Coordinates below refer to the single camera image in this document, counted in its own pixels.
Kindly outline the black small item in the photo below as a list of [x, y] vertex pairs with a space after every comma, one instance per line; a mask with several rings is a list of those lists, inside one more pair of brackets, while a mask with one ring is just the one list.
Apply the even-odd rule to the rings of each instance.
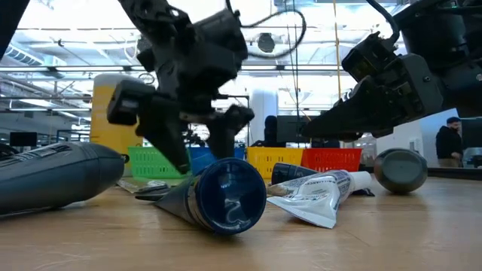
[[143, 187], [134, 193], [136, 199], [145, 201], [158, 201], [169, 193], [171, 188], [167, 184], [153, 187]]

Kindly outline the red plastic basket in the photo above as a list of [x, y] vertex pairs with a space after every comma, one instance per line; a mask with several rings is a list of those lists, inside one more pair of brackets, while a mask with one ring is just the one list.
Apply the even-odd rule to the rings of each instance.
[[307, 148], [303, 152], [301, 165], [318, 172], [338, 169], [357, 172], [361, 152], [361, 148]]

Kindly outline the blue plastic basket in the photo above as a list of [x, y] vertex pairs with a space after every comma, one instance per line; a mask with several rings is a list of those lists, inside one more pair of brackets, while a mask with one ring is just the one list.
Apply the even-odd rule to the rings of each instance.
[[205, 171], [226, 172], [232, 166], [244, 165], [245, 148], [234, 148], [234, 156], [217, 158], [209, 147], [189, 147], [191, 175], [201, 175]]

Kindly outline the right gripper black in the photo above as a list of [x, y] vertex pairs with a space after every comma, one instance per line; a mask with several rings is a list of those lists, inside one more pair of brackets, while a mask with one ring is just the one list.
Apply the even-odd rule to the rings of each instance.
[[358, 82], [352, 96], [313, 118], [301, 134], [308, 138], [355, 140], [365, 132], [385, 133], [441, 108], [443, 98], [426, 61], [407, 54], [378, 75]]

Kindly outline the white toothpaste tube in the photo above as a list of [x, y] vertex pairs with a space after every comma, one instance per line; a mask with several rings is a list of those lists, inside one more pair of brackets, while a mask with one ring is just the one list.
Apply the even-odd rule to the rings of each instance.
[[297, 192], [270, 195], [267, 201], [296, 218], [331, 229], [337, 223], [340, 204], [354, 191], [370, 187], [372, 177], [368, 172], [332, 170], [285, 182], [297, 187]]

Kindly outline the crumpled clear plastic wrapper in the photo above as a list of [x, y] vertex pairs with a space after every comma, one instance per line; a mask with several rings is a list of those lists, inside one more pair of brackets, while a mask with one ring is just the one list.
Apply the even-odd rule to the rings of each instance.
[[267, 187], [267, 193], [271, 196], [287, 196], [297, 192], [298, 188], [287, 182], [272, 184]]

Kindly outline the round black ceiling device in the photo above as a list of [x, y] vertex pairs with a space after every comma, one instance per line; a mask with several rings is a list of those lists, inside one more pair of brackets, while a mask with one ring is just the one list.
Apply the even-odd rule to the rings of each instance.
[[272, 53], [275, 48], [275, 42], [269, 32], [263, 32], [257, 40], [258, 48], [263, 53]]

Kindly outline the large black monitor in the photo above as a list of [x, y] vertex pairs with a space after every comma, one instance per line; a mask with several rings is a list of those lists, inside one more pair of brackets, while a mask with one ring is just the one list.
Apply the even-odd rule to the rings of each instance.
[[276, 139], [278, 142], [308, 143], [310, 138], [301, 135], [303, 128], [310, 122], [307, 116], [279, 115], [277, 117]]

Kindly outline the clear plastic packet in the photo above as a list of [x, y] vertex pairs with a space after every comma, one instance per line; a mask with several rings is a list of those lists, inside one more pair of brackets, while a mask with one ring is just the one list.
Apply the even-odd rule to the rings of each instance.
[[130, 193], [135, 193], [138, 190], [153, 187], [159, 187], [161, 189], [170, 188], [165, 181], [148, 178], [122, 178], [121, 180], [117, 181], [117, 185]]

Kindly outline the small black bottle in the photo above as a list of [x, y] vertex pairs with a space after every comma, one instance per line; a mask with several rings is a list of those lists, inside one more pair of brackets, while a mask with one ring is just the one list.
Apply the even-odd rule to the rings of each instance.
[[279, 184], [296, 178], [301, 178], [316, 174], [316, 170], [288, 163], [276, 163], [271, 175], [271, 184]]

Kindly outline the yellow bottle white cap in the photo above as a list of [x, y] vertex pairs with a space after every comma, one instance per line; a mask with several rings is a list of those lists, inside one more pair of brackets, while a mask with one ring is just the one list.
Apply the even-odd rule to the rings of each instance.
[[142, 146], [142, 138], [134, 126], [118, 126], [107, 120], [107, 109], [117, 83], [131, 79], [122, 74], [100, 74], [93, 80], [93, 98], [90, 123], [90, 141], [109, 147], [120, 154], [128, 154], [128, 147]]

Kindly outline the dark blue tube blue cap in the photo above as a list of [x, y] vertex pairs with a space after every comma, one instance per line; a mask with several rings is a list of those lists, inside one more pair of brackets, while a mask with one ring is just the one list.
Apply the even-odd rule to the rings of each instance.
[[229, 236], [253, 227], [266, 201], [266, 186], [257, 169], [231, 157], [188, 177], [154, 204], [209, 232]]

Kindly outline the white pillar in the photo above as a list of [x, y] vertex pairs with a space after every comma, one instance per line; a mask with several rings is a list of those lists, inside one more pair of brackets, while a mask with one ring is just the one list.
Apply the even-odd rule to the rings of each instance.
[[250, 95], [250, 108], [255, 117], [250, 121], [252, 143], [264, 140], [264, 121], [266, 117], [278, 114], [278, 93], [275, 90], [254, 89]]

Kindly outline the dark desk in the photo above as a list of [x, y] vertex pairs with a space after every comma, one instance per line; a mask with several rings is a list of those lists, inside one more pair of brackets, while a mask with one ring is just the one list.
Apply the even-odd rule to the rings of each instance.
[[474, 169], [474, 168], [428, 168], [428, 177], [482, 181], [482, 169]]

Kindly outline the large dark grey bottle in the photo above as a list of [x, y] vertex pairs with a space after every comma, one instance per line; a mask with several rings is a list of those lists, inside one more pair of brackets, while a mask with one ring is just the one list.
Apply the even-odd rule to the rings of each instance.
[[124, 163], [117, 151], [90, 142], [60, 142], [0, 158], [0, 215], [91, 199], [121, 179]]

